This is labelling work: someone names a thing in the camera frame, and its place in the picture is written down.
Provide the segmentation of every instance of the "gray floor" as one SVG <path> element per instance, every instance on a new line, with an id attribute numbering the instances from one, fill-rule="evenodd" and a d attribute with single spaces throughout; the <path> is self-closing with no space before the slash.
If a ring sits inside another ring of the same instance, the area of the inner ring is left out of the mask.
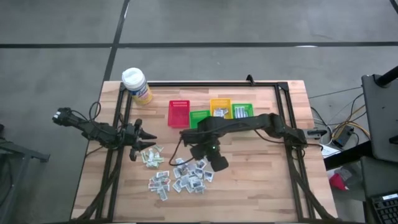
<path id="1" fill-rule="evenodd" d="M 123 0 L 0 1 L 0 44 L 111 43 Z M 388 0 L 131 0 L 121 42 L 398 41 Z M 19 194 L 13 223 L 68 220 L 87 145 L 52 123 L 58 107 L 87 113 L 98 99 L 110 49 L 0 49 L 0 123 L 5 137 L 40 152 Z M 119 49 L 111 80 L 129 67 L 149 80 L 305 80 L 315 96 L 360 86 L 362 75 L 397 65 L 398 47 Z M 329 121 L 359 95 L 311 99 Z M 333 122 L 344 120 L 349 108 Z M 367 127 L 366 119 L 359 124 Z M 339 217 L 363 221 L 361 204 L 333 191 Z"/>

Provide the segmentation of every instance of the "red basket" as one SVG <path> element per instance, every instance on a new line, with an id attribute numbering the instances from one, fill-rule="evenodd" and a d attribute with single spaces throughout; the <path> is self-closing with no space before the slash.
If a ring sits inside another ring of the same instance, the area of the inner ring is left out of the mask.
<path id="1" fill-rule="evenodd" d="M 172 128 L 189 127 L 189 100 L 170 100 L 169 126 Z"/>

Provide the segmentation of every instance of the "white cap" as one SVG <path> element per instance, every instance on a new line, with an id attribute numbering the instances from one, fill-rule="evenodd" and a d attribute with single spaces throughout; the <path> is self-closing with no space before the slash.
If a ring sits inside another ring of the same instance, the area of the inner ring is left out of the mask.
<path id="1" fill-rule="evenodd" d="M 136 90 L 145 82 L 145 76 L 138 68 L 129 68 L 122 73 L 122 81 L 127 89 Z"/>

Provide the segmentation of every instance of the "plastic basket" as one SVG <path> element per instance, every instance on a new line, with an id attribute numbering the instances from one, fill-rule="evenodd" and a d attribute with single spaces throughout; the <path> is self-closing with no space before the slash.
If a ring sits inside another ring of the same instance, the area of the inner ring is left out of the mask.
<path id="1" fill-rule="evenodd" d="M 210 100 L 210 113 L 213 116 L 214 110 L 217 108 L 226 108 L 228 109 L 228 113 L 224 116 L 225 119 L 232 119 L 232 110 L 231 110 L 231 99 L 211 99 Z"/>
<path id="2" fill-rule="evenodd" d="M 199 121 L 207 118 L 208 116 L 211 116 L 210 110 L 189 112 L 189 127 L 197 128 Z"/>
<path id="3" fill-rule="evenodd" d="M 234 104 L 232 104 L 232 112 L 234 114 L 234 118 L 236 118 L 236 115 L 235 115 L 236 107 L 244 107 L 244 110 L 248 114 L 249 117 L 254 116 L 253 105 L 251 103 L 234 103 Z"/>
<path id="4" fill-rule="evenodd" d="M 168 125 L 172 128 L 189 127 L 189 100 L 170 100 Z"/>

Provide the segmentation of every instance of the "plastic jar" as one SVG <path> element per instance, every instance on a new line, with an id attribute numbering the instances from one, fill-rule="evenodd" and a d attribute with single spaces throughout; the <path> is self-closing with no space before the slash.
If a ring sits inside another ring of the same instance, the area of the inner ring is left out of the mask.
<path id="1" fill-rule="evenodd" d="M 145 105 L 152 99 L 152 92 L 144 74 L 138 68 L 129 68 L 122 73 L 124 86 L 138 105 Z"/>

